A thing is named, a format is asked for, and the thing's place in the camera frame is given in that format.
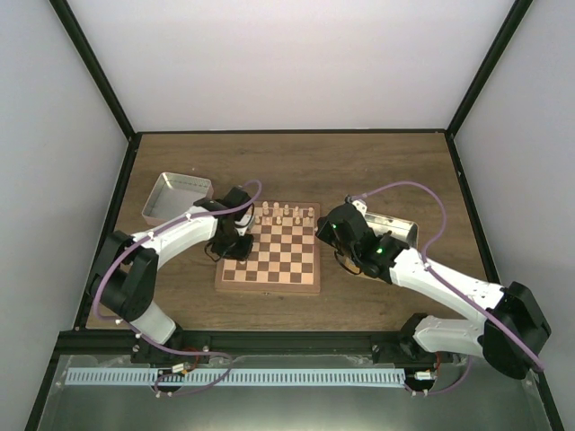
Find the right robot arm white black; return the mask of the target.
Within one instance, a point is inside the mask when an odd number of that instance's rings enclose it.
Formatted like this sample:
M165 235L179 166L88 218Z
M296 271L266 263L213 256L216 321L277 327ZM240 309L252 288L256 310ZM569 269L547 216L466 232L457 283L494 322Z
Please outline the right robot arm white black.
M435 352L478 356L517 380L541 369L537 356L551 327L527 286L481 281L424 257L414 222L371 213L362 200L320 217L315 236L351 274L410 289L458 313L456 319L413 315L399 339L405 359L418 362Z

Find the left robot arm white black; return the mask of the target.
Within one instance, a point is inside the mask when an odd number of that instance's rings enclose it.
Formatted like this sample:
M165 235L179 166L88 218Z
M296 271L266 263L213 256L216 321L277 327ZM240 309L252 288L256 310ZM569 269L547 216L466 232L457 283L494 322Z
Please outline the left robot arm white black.
M155 302L157 272L198 244L215 262L247 259L253 244L248 230L255 200L244 187L233 187L223 198L195 201L153 229L109 234L86 287L93 299L93 315L104 320L100 307L106 307L151 344L160 360L176 361L183 352L181 326Z

